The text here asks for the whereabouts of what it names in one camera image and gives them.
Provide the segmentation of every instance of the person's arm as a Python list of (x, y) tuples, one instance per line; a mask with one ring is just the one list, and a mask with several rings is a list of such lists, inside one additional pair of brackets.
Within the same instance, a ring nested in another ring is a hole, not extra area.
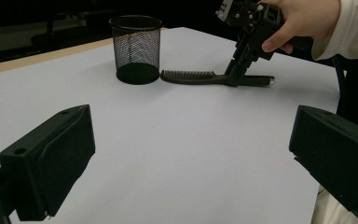
[(336, 54), (348, 59), (358, 59), (358, 0), (341, 0), (334, 32), (325, 39), (314, 41), (313, 59), (327, 59)]
[(293, 36), (314, 40), (314, 60), (336, 54), (358, 59), (358, 0), (261, 0), (282, 9), (285, 24), (263, 44), (264, 51), (281, 48), (288, 53), (293, 46), (286, 42)]

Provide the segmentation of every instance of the white table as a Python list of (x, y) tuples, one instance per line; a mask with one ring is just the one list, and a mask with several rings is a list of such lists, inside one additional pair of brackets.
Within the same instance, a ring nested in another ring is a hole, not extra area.
[[(163, 30), (160, 70), (223, 74), (234, 50)], [(115, 72), (113, 45), (0, 72), (0, 151), (61, 110), (91, 108), (96, 154), (46, 223), (310, 223), (319, 184), (288, 145), (298, 105), (336, 111), (334, 68), (275, 54), (247, 72), (275, 76), (271, 88), (135, 86)]]

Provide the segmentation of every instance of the hair brush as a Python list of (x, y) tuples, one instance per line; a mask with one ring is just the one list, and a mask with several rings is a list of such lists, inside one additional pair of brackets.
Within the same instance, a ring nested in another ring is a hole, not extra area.
[[(201, 71), (174, 71), (162, 70), (160, 73), (162, 80), (166, 82), (185, 84), (185, 85), (207, 85), (207, 84), (221, 84), (228, 85), (228, 75), (216, 75), (214, 72)], [(268, 76), (243, 76), (239, 86), (257, 86), (269, 87), (275, 82), (275, 77)]]

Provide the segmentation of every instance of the black mesh pencil cup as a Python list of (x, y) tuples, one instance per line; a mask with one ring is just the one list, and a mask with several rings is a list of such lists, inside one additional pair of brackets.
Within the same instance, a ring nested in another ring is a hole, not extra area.
[(112, 27), (117, 78), (125, 83), (143, 85), (159, 78), (159, 19), (119, 16), (109, 20)]

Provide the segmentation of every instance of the brush bristles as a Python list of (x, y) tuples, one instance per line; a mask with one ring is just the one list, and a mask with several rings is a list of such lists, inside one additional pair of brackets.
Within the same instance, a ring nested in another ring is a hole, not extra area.
[(174, 70), (163, 70), (161, 75), (167, 79), (176, 80), (200, 80), (205, 78), (214, 77), (213, 72), (200, 72), (200, 71), (174, 71)]

